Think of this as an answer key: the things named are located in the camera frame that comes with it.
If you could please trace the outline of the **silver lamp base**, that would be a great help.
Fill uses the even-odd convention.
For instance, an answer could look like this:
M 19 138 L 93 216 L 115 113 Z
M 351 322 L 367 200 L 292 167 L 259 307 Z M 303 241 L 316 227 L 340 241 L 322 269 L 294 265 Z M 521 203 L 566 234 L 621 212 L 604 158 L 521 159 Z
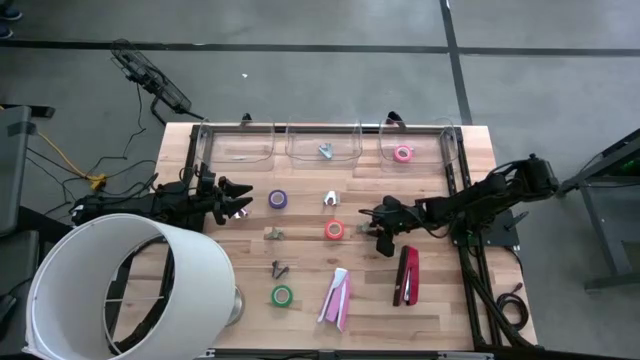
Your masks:
M 233 326 L 241 319 L 244 313 L 244 308 L 245 308 L 244 294 L 242 293 L 241 289 L 238 286 L 236 286 L 233 307 L 231 309 L 230 316 L 226 323 L 226 327 Z

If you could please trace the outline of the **black aluminium table frame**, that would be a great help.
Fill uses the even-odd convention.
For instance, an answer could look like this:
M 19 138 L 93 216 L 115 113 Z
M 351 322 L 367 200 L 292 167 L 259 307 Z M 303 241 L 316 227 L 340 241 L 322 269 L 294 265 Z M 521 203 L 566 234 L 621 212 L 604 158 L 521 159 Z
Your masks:
M 498 176 L 473 126 L 200 124 L 188 175 L 252 185 L 247 217 L 202 230 L 244 296 L 217 357 L 521 359 L 493 292 L 520 278 L 482 232 L 524 199 L 531 161 Z

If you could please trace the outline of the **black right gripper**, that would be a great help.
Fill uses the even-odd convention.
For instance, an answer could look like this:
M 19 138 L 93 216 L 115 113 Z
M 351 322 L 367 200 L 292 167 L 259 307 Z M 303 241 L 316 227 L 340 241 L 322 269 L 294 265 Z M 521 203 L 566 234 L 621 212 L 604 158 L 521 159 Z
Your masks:
M 374 208 L 376 250 L 385 257 L 393 257 L 394 235 L 422 228 L 425 220 L 426 212 L 420 206 L 406 206 L 393 196 L 385 196 L 382 205 Z

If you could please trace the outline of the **white lamp shade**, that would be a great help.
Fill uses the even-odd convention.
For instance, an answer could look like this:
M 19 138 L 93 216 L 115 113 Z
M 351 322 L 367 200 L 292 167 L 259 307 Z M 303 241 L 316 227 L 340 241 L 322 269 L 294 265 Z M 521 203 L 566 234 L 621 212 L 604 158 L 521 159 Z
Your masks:
M 174 283 L 159 321 L 131 349 L 111 353 L 104 305 L 116 267 L 162 236 Z M 193 360 L 227 325 L 235 297 L 231 261 L 208 236 L 132 214 L 75 227 L 47 254 L 31 282 L 24 352 L 43 360 Z

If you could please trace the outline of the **green tape roll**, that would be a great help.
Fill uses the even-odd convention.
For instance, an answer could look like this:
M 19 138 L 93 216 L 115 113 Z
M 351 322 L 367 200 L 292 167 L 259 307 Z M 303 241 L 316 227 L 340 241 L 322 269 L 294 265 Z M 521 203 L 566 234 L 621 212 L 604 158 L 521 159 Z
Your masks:
M 292 290 L 286 285 L 278 285 L 271 292 L 271 302 L 277 307 L 289 307 L 293 298 Z

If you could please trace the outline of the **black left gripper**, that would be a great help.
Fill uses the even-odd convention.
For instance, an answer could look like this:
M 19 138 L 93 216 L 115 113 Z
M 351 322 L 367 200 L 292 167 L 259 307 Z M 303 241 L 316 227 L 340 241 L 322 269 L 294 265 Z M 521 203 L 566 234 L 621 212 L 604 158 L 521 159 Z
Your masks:
M 221 202 L 221 192 L 215 184 L 216 174 L 211 171 L 205 162 L 200 163 L 197 178 L 196 194 L 199 197 L 200 205 L 206 212 L 213 214 L 217 225 L 226 224 L 223 213 L 228 217 L 233 217 L 236 212 L 242 208 L 246 209 L 253 201 L 252 197 L 241 197 L 253 190 L 252 185 L 237 184 L 227 177 L 220 177 L 218 187 L 221 192 L 228 197 L 239 197 L 225 199 Z

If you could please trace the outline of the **grey equipment cart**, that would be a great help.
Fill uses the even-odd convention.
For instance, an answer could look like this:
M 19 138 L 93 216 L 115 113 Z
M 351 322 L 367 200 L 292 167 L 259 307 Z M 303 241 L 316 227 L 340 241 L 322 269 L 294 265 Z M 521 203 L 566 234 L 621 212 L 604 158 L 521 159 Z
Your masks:
M 52 244 L 68 230 L 64 224 L 20 206 L 28 139 L 35 132 L 30 107 L 0 110 L 0 244 L 20 227 L 38 231 L 40 242 Z

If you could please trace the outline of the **clear plastic bin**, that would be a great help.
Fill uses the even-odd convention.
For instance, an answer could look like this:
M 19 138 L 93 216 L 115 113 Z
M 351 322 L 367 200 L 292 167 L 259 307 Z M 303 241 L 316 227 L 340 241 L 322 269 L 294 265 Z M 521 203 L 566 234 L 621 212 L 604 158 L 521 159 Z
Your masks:
M 358 119 L 319 119 L 292 116 L 285 128 L 285 153 L 300 169 L 337 170 L 353 168 L 363 152 L 362 123 Z M 318 150 L 324 143 L 333 146 L 333 158 Z
M 413 159 L 398 163 L 393 158 L 397 145 L 413 149 Z M 437 118 L 432 124 L 403 126 L 381 123 L 378 135 L 378 152 L 381 168 L 386 172 L 435 173 L 452 165 L 458 157 L 458 135 L 453 122 L 446 117 Z
M 197 163 L 212 172 L 270 171 L 276 127 L 272 121 L 201 122 L 196 137 Z

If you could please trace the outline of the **red stapler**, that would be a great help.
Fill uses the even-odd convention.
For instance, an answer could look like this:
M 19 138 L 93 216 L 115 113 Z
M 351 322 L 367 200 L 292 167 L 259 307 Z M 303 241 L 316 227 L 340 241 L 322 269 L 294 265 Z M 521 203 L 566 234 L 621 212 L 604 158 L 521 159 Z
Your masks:
M 394 287 L 394 307 L 398 307 L 402 303 L 412 306 L 418 302 L 420 286 L 419 275 L 418 250 L 408 245 L 403 246 Z

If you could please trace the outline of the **pink white stapler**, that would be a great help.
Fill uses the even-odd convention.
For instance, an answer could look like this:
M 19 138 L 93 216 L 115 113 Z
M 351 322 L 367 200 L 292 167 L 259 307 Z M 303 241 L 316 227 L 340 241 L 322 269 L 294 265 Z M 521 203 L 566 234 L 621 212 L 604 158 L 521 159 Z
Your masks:
M 332 322 L 340 332 L 344 332 L 350 292 L 350 272 L 344 268 L 336 268 L 316 322 Z

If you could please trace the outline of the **grey metal stand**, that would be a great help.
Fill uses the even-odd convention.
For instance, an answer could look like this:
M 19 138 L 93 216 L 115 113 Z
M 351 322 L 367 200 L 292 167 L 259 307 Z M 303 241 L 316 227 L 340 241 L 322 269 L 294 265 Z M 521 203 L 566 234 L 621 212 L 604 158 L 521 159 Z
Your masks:
M 640 285 L 640 268 L 633 267 L 625 249 L 640 245 L 640 128 L 596 153 L 561 183 L 558 195 L 574 190 L 583 198 L 609 269 L 584 289 Z

